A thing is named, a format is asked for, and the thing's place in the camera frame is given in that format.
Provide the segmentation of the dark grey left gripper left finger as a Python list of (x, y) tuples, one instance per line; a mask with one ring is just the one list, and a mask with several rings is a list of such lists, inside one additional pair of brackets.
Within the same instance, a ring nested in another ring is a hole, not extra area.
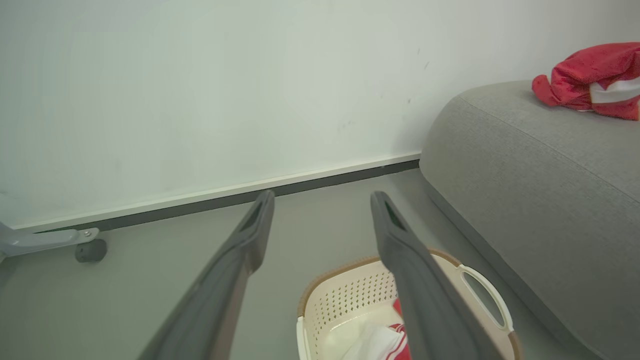
[(265, 259), (275, 194), (261, 192), (188, 288), (141, 360), (227, 360), (249, 277)]

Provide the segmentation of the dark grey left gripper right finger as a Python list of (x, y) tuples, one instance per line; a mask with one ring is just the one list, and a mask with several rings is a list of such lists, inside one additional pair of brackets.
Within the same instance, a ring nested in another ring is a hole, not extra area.
[(388, 194), (370, 196), (382, 264), (393, 274), (414, 360), (500, 360), (477, 317)]

